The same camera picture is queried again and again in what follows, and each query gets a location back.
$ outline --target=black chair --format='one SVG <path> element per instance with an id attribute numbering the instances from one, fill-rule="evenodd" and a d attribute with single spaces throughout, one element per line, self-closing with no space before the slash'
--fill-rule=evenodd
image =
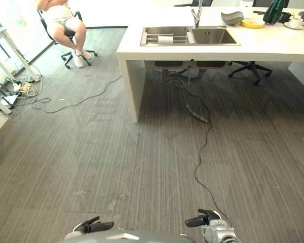
<path id="1" fill-rule="evenodd" d="M 212 5 L 213 0 L 203 0 L 202 3 L 202 7 L 210 7 Z M 193 0 L 193 2 L 191 4 L 179 4 L 179 5 L 175 5 L 175 7 L 198 7 L 198 0 Z"/>
<path id="2" fill-rule="evenodd" d="M 269 7 L 273 0 L 254 0 L 252 6 L 253 7 Z M 284 8 L 288 6 L 289 0 L 285 0 Z"/>
<path id="3" fill-rule="evenodd" d="M 43 26 L 44 26 L 44 29 L 45 29 L 47 35 L 49 36 L 49 38 L 50 38 L 51 40 L 54 41 L 55 45 L 58 44 L 58 43 L 50 36 L 50 34 L 47 32 L 47 24 L 46 24 L 46 22 L 45 22 L 45 19 L 42 18 L 41 13 L 42 13 L 42 11 L 39 12 L 40 17 L 41 17 L 41 22 L 42 22 L 42 24 L 43 24 Z M 74 16 L 75 16 L 75 17 L 77 16 L 77 17 L 82 21 L 82 17 L 81 17 L 80 12 L 76 12 L 76 13 L 74 14 Z M 67 31 L 65 32 L 65 35 L 66 35 L 67 37 L 69 37 L 69 39 L 73 42 L 73 37 L 74 37 L 74 35 L 75 35 L 75 32 L 74 32 L 74 31 L 67 30 Z M 90 52 L 90 53 L 93 53 L 93 54 L 95 55 L 95 57 L 98 56 L 98 54 L 95 53 L 95 51 L 89 51 L 89 50 L 86 50 L 86 51 L 87 51 L 87 52 Z M 61 56 L 61 58 L 62 58 L 64 61 L 66 61 L 65 64 L 64 64 L 65 67 L 66 67 L 67 69 L 70 69 L 70 66 L 68 65 L 68 63 L 69 63 L 69 62 L 72 60 L 72 58 L 73 58 L 72 52 L 68 52 L 68 53 L 63 54 L 63 55 Z M 88 61 L 85 57 L 83 57 L 83 56 L 82 56 L 82 58 L 83 58 L 83 60 L 85 60 L 85 62 L 88 64 L 88 66 L 91 66 L 91 62 L 89 62 L 89 61 Z"/>
<path id="4" fill-rule="evenodd" d="M 269 7 L 270 4 L 272 3 L 272 1 L 273 0 L 254 0 L 252 6 L 253 7 Z M 285 0 L 285 5 L 284 5 L 285 8 L 288 6 L 288 3 L 289 3 L 289 0 Z M 273 72 L 272 70 L 270 70 L 268 68 L 255 64 L 255 61 L 250 61 L 250 62 L 233 61 L 233 62 L 241 64 L 241 65 L 243 65 L 243 67 L 240 67 L 237 70 L 230 73 L 229 77 L 233 77 L 233 74 L 236 72 L 240 72 L 242 70 L 248 69 L 248 70 L 251 70 L 256 77 L 254 85 L 258 85 L 261 80 L 257 69 L 266 71 L 265 75 L 267 77 L 270 76 L 270 74 L 272 74 L 272 72 Z"/>

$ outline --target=saucer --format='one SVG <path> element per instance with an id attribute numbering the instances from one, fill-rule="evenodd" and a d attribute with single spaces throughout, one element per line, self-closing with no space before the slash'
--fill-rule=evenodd
<path id="1" fill-rule="evenodd" d="M 284 25 L 288 28 L 291 28 L 291 29 L 304 29 L 304 26 L 301 26 L 301 27 L 292 27 L 292 26 L 289 26 L 288 25 L 288 22 L 285 22 Z"/>

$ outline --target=person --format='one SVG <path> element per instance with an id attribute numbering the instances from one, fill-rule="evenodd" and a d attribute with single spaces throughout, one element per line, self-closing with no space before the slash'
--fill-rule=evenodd
<path id="1" fill-rule="evenodd" d="M 83 57 L 87 60 L 92 58 L 91 54 L 83 49 L 87 29 L 84 23 L 74 17 L 67 5 L 68 0 L 35 0 L 37 10 L 43 10 L 43 16 L 47 24 L 48 34 L 63 46 L 72 48 L 74 64 L 83 67 Z M 74 44 L 65 35 L 66 30 L 75 32 Z"/>

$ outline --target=double sink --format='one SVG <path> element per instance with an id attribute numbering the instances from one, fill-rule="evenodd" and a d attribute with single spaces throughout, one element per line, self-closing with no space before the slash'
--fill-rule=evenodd
<path id="1" fill-rule="evenodd" d="M 160 36 L 171 37 L 171 43 L 162 44 Z M 171 26 L 145 27 L 141 46 L 223 46 L 240 45 L 226 26 Z"/>

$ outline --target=white sneaker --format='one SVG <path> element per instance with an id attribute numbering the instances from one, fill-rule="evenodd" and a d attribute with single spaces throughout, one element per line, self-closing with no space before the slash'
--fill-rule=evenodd
<path id="1" fill-rule="evenodd" d="M 83 61 L 82 61 L 82 57 L 76 54 L 77 50 L 72 50 L 72 56 L 73 56 L 73 61 L 75 66 L 77 67 L 83 67 Z"/>
<path id="2" fill-rule="evenodd" d="M 87 52 L 86 50 L 83 50 L 82 52 L 79 52 L 78 50 L 76 51 L 76 54 L 78 56 L 83 56 L 84 58 L 86 58 L 88 61 L 92 58 L 91 54 L 89 52 Z"/>

